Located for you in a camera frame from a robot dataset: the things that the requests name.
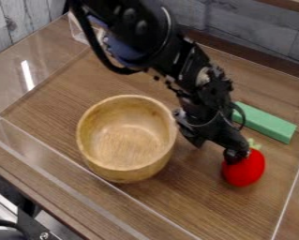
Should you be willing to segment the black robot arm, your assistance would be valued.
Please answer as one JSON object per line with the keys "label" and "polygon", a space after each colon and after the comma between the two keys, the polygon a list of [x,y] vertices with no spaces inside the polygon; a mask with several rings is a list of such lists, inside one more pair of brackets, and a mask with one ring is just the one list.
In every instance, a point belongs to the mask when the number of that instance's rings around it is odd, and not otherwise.
{"label": "black robot arm", "polygon": [[121,75],[147,72],[175,93],[180,108],[172,116],[189,143],[219,144],[230,165],[247,159],[250,144],[231,120],[240,110],[230,98],[232,81],[183,34],[167,7],[159,0],[68,2],[103,65]]}

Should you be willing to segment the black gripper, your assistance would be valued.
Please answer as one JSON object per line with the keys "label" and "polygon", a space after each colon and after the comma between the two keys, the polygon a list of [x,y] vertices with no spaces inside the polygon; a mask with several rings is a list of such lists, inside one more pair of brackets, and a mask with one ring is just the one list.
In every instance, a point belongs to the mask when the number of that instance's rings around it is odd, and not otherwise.
{"label": "black gripper", "polygon": [[223,157],[228,165],[238,164],[250,156],[250,144],[240,134],[243,126],[236,127],[232,124],[234,111],[243,113],[235,104],[230,104],[226,109],[216,111],[207,122],[192,118],[183,109],[172,112],[179,131],[187,141],[196,148],[200,148],[205,141],[226,148]]}

